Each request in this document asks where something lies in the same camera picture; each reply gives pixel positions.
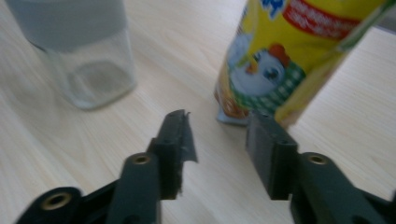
wooden table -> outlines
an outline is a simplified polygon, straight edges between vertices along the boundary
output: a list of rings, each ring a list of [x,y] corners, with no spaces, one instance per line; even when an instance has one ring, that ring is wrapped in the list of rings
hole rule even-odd
[[[168,112],[191,112],[200,163],[163,202],[163,223],[292,223],[269,200],[244,149],[245,129],[218,123],[212,95],[245,1],[126,2],[137,88],[92,112],[67,103],[0,3],[0,223],[60,186],[90,193],[146,150]],[[372,29],[290,128],[301,151],[331,157],[353,183],[396,188],[396,35]]]

cartoon chicken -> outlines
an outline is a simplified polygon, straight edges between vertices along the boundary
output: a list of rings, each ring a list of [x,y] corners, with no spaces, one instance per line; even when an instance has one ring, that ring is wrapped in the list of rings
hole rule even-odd
[[[230,74],[233,88],[249,96],[263,96],[275,89],[285,78],[290,57],[285,48],[273,44],[269,49],[256,52],[241,66],[236,66]]]

clear glass jar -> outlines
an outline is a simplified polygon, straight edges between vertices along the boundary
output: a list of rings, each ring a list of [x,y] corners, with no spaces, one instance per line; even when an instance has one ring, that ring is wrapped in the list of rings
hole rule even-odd
[[[107,105],[135,85],[123,0],[7,0],[65,98]]]
[[[65,98],[81,109],[107,105],[135,86],[126,29],[101,41],[61,52],[36,48]]]

yellow can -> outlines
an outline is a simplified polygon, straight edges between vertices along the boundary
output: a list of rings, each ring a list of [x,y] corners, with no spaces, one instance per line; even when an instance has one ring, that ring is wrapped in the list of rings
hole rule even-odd
[[[295,122],[332,70],[395,0],[248,0],[219,73],[218,120],[249,110]]]

jar lid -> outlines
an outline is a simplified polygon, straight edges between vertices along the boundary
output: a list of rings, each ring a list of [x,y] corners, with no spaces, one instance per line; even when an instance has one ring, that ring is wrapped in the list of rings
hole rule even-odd
[[[122,0],[6,0],[26,39],[71,51],[126,27]]]

